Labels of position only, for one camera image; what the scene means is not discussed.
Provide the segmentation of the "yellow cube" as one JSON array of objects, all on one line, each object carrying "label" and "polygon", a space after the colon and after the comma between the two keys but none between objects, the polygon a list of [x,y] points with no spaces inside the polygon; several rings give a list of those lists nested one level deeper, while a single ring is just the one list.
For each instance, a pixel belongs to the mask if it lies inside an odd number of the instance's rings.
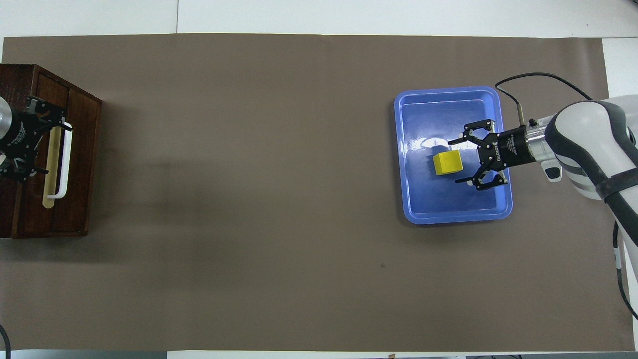
[{"label": "yellow cube", "polygon": [[438,177],[455,174],[464,170],[460,150],[440,152],[433,156],[435,174]]}]

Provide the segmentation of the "brown table mat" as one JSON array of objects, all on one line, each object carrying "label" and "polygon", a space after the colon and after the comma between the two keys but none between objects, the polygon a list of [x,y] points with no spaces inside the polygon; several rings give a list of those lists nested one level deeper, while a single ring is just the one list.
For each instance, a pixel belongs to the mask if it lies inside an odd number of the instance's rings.
[{"label": "brown table mat", "polygon": [[530,71],[608,95],[593,38],[6,38],[103,101],[87,236],[0,240],[17,349],[624,352],[607,207],[540,166],[494,222],[406,220],[394,98]]}]

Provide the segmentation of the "blue plastic tray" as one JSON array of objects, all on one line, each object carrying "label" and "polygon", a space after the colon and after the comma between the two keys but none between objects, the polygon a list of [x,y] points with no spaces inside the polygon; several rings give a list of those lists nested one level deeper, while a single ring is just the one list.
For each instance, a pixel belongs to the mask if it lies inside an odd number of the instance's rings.
[{"label": "blue plastic tray", "polygon": [[[399,93],[394,101],[397,152],[403,211],[411,223],[474,222],[504,219],[513,210],[510,184],[479,191],[459,178],[480,166],[477,146],[449,145],[466,124],[492,120],[503,131],[500,98],[488,86],[417,89]],[[458,150],[463,170],[439,176],[433,157]]]}]

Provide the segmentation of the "white drawer handle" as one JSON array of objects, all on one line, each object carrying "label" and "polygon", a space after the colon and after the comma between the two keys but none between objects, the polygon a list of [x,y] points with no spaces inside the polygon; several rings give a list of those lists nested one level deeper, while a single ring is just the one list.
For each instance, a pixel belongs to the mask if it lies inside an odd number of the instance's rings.
[{"label": "white drawer handle", "polygon": [[60,181],[57,186],[57,193],[48,194],[46,193],[47,200],[55,200],[57,198],[64,198],[67,194],[68,190],[68,179],[70,175],[70,157],[72,151],[72,138],[73,138],[73,127],[70,123],[64,122],[61,127],[65,131],[64,143],[62,147],[62,162],[61,162],[61,171],[60,171]]}]

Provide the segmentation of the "wooden drawer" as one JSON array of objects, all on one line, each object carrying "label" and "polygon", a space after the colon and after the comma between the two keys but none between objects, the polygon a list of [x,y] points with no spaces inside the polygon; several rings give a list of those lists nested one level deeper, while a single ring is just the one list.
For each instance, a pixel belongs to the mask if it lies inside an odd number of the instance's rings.
[{"label": "wooden drawer", "polygon": [[[67,108],[69,89],[57,82],[52,77],[40,74],[38,76],[38,91],[36,93],[38,98],[49,102],[52,105]],[[48,198],[49,195],[56,194],[58,191],[59,175],[61,174],[61,154],[62,154],[62,129],[55,127],[50,134],[48,134],[48,145],[46,152],[46,170],[49,171],[45,175],[44,192],[42,199],[42,209],[45,211],[45,233],[52,236],[58,231],[57,220],[62,217],[58,215],[56,206],[56,200],[54,198]]]}]

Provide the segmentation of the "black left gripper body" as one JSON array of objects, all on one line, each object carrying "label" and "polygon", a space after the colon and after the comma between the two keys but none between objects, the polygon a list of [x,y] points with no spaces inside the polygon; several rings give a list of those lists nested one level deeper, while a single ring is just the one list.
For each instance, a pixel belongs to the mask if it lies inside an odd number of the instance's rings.
[{"label": "black left gripper body", "polygon": [[34,118],[27,113],[0,116],[0,154],[10,159],[26,159],[35,137]]}]

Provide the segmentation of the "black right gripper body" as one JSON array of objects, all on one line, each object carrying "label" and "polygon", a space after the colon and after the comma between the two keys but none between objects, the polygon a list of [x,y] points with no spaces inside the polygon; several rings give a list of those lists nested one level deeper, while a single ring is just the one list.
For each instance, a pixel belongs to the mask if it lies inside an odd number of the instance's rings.
[{"label": "black right gripper body", "polygon": [[520,126],[501,133],[488,133],[478,145],[481,165],[498,172],[533,163],[535,158],[526,140],[527,129],[527,126]]}]

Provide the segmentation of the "dark wooden drawer cabinet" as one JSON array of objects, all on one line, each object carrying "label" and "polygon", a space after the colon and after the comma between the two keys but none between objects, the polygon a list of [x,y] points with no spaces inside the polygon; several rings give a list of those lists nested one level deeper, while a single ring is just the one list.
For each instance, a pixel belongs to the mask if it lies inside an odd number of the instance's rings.
[{"label": "dark wooden drawer cabinet", "polygon": [[[0,238],[62,238],[88,232],[102,101],[37,64],[0,64],[0,97],[25,111],[28,96],[37,97],[40,74],[69,89],[66,121],[73,127],[70,175],[66,196],[57,198],[55,204],[62,218],[56,222],[57,232],[52,236],[45,233],[46,214],[41,207],[45,175],[36,174],[25,182],[0,177]],[[35,165],[44,169],[48,134],[39,142],[35,159]]]}]

